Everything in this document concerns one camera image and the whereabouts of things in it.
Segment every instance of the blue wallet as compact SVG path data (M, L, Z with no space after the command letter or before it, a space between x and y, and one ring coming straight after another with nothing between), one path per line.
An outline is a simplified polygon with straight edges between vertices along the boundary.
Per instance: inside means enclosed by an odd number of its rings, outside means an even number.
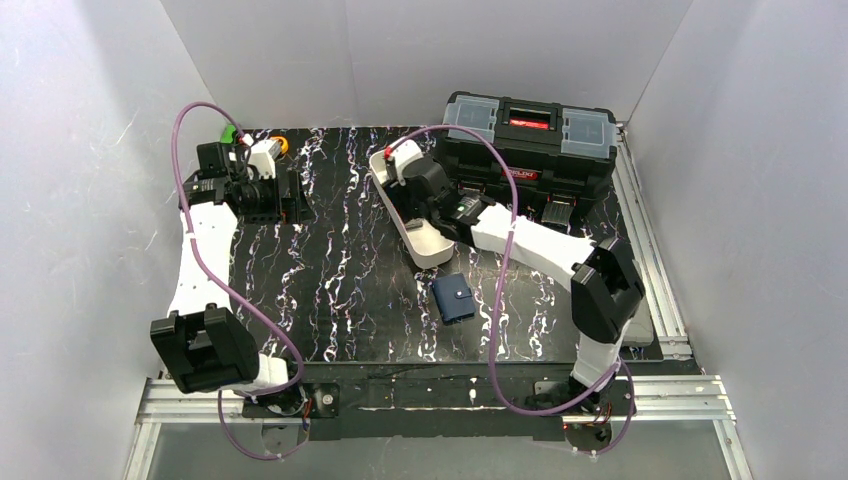
M465 275L454 273L433 280L433 296L442 314L442 323L451 325L474 316L477 311L471 287L465 282Z

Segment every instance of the white wall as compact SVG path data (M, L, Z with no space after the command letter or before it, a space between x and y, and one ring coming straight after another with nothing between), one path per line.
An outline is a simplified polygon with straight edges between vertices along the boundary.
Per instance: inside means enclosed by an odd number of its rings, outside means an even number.
M162 0L249 126L419 125L457 90L629 118L691 0Z
M171 125L210 96L159 2L108 0L5 2L0 92L0 476L119 478L179 268Z
M696 0L637 107L643 194L757 478L848 460L848 5Z

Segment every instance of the marble pattern tabletop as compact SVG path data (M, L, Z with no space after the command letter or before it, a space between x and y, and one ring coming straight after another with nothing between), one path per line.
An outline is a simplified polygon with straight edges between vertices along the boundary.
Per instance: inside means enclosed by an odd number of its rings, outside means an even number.
M231 285L278 321L313 362L485 362L500 256L457 245L453 259L416 268L372 183L368 157L411 128L256 130L284 135L280 160L296 167L316 218L300 226L240 224L233 239ZM422 148L433 137L419 141ZM613 189L569 234L627 238ZM477 314L442 324L429 283L462 272ZM500 361L573 362L577 329L569 295L546 275L513 263L500 322ZM281 342L236 306L266 353ZM628 357L644 358L642 349Z

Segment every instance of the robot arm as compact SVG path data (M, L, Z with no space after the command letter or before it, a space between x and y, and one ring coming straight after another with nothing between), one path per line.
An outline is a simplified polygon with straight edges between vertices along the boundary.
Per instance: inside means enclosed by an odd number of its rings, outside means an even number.
M377 170L379 161L374 160L372 169ZM506 207L479 193L457 190L442 166L422 154L414 142L397 146L383 161L385 173L375 179L379 177L379 187L404 225L423 219L446 241L503 253L513 228ZM571 292L572 318L580 331L571 376L589 387L616 362L624 331L645 294L630 246L620 239L595 244L524 217L516 220L514 229L512 258L549 275Z
M296 171L274 158L279 143L263 140L239 165L239 147L197 147L200 170L183 184L195 227L194 239L206 266L229 278L230 245L239 217L245 223L299 223L312 212ZM187 231L185 214L180 214ZM183 393L223 387L251 392L288 381L286 362L261 355L253 336L233 315L227 292L200 269L183 236L180 276L168 317L154 321L150 338Z

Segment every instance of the red label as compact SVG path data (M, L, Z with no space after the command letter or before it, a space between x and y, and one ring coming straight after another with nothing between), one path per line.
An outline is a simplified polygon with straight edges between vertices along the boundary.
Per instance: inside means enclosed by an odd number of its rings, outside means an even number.
M512 174L512 178L516 180L536 180L539 178L539 172L535 170L521 170L518 168L510 168L509 173ZM501 176L506 176L506 173L501 172Z
M535 122L533 120L521 120L518 118L510 118L509 124L516 127L538 128L539 130L547 130L549 127L548 122Z

